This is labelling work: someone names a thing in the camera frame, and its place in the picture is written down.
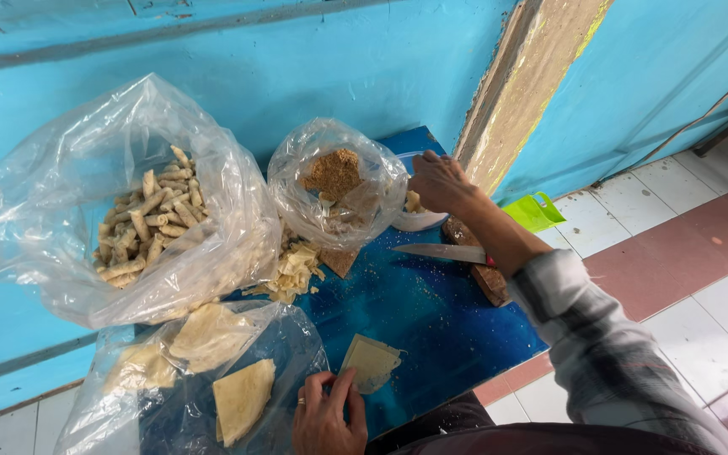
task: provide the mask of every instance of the sleeve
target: sleeve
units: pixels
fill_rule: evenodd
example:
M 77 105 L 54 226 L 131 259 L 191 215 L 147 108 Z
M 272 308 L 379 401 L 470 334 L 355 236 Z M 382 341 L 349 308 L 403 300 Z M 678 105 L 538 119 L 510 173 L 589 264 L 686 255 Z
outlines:
M 637 428 L 728 455 L 728 431 L 693 403 L 650 332 L 592 283 L 578 255 L 556 249 L 538 256 L 509 289 L 551 346 L 573 422 Z

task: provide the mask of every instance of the blue tabletop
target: blue tabletop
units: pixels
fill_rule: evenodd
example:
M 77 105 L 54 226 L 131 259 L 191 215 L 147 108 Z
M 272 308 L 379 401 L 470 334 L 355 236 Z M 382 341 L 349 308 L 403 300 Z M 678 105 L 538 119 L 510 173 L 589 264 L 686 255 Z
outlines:
M 443 153 L 424 126 L 380 142 L 396 154 Z M 328 279 L 310 282 L 318 293 L 294 302 L 316 325 L 334 372 L 355 334 L 404 351 L 391 381 L 364 398 L 370 439 L 547 348 L 518 305 L 490 304 L 469 265 L 391 250 L 443 241 L 439 227 L 422 233 L 390 227 L 361 250 L 346 279 L 323 265 Z

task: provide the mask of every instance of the blue painted wall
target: blue painted wall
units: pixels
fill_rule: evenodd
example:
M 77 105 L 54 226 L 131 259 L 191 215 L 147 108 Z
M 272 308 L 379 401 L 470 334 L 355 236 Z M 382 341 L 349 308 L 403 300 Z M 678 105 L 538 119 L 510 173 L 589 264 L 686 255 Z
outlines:
M 728 91 L 728 2 L 614 2 L 493 198 L 552 197 L 627 168 Z M 653 160 L 728 121 L 690 129 Z
M 0 159 L 46 121 L 151 71 L 232 129 L 263 165 L 316 116 L 372 138 L 427 125 L 451 150 L 516 0 L 202 0 L 155 2 L 164 11 L 136 16 L 125 1 L 66 3 L 0 3 Z M 317 9 L 331 4 L 338 11 Z M 85 333 L 0 284 L 0 363 Z M 83 377 L 87 358 L 53 365 Z M 30 372 L 0 380 L 0 408 L 68 381 Z

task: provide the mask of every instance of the hand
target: hand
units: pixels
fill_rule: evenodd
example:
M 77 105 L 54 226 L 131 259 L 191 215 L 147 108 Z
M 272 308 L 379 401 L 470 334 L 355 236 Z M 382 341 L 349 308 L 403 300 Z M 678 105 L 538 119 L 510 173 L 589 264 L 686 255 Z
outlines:
M 412 158 L 412 166 L 415 174 L 409 180 L 409 189 L 420 195 L 420 204 L 429 211 L 459 216 L 455 212 L 481 194 L 468 182 L 460 163 L 449 155 L 440 157 L 426 150 Z
M 305 380 L 298 398 L 291 442 L 298 455 L 360 455 L 367 446 L 367 421 L 364 419 L 364 398 L 353 384 L 355 368 L 348 368 L 336 377 L 331 372 L 318 372 Z M 322 390 L 332 385 L 330 395 Z M 344 407 L 350 423 L 345 422 Z

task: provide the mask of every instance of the knife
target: knife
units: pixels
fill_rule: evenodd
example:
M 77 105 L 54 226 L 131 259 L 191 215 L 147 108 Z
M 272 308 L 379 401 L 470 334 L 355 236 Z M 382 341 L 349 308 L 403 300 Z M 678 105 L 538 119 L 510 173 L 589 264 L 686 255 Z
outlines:
M 393 248 L 402 253 L 419 254 L 421 256 L 442 257 L 455 261 L 475 262 L 495 267 L 496 263 L 480 246 L 464 246 L 456 244 L 402 244 Z

